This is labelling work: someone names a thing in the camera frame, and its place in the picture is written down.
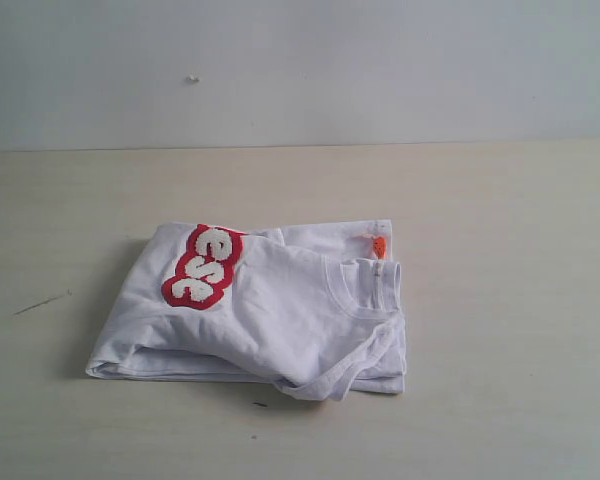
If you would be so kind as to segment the orange neck label tag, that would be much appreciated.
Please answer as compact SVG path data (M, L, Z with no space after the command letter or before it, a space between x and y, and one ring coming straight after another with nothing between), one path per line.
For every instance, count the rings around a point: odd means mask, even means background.
M384 260L387 255L387 239L381 236L374 237L372 240L372 251L377 259Z

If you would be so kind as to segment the white t-shirt red lettering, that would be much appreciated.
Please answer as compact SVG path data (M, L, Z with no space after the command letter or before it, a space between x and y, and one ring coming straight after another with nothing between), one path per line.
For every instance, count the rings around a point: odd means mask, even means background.
M372 240L387 239L384 260ZM405 389L387 220L240 232L160 226L86 366L101 379L266 383L298 400Z

